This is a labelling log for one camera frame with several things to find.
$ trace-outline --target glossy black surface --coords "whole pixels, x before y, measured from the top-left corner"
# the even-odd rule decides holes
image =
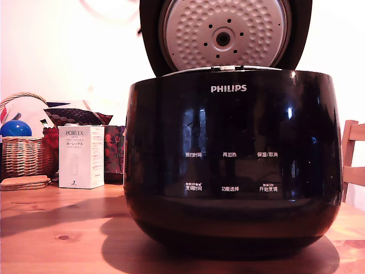
[[[141,32],[149,62],[156,76],[174,71],[174,68],[168,66],[159,43],[159,33],[162,28],[159,24],[160,15],[170,1],[140,0]],[[293,70],[299,63],[307,40],[313,2],[312,0],[288,0],[288,2],[292,14],[291,34],[287,48],[275,67]]]
[[[247,90],[211,88],[232,85]],[[323,236],[337,215],[339,141],[325,74],[145,80],[129,95],[125,196],[138,225],[166,245],[209,255],[293,252]]]

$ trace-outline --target white box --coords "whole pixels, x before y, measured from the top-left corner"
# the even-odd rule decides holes
[[[104,185],[104,127],[65,126],[59,129],[59,187]]]

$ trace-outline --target black rice cooker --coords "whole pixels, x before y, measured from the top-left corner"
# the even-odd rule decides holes
[[[124,190],[168,248],[288,255],[320,239],[342,197],[330,76],[295,71],[303,0],[141,0],[157,78],[131,87]]]

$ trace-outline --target white wall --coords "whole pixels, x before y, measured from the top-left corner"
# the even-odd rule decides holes
[[[153,77],[141,38],[137,9],[124,0],[86,0],[115,22],[99,20],[78,0],[1,0],[1,97],[29,91],[47,100],[108,98],[123,122],[129,86]],[[365,30],[361,0],[314,0],[308,41],[299,70],[334,78],[343,127],[365,122]],[[355,166],[365,166],[363,144]],[[350,187],[349,203],[365,209],[365,190]]]

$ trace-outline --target colorful bag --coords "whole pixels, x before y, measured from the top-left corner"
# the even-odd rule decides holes
[[[124,126],[104,126],[105,180],[122,180],[124,173]]]

